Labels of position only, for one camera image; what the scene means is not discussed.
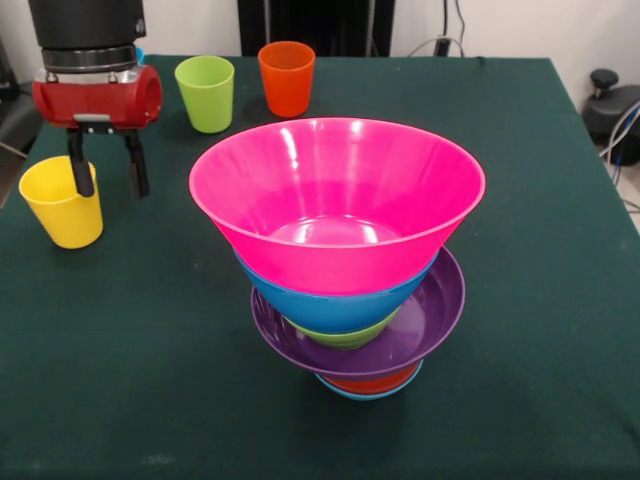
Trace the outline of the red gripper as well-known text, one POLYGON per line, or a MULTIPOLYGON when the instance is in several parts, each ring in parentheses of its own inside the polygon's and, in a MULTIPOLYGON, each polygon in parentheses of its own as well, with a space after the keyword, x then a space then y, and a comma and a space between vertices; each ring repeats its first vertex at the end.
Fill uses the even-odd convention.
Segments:
POLYGON ((109 123, 125 130, 132 189, 138 198, 149 195, 143 146, 138 131, 129 129, 142 129, 159 117, 163 91, 153 67, 136 65, 96 74, 53 74, 42 69, 32 82, 32 97, 48 123, 69 128, 67 147, 79 195, 89 198, 95 192, 83 153, 83 131, 72 129, 88 123, 109 123))

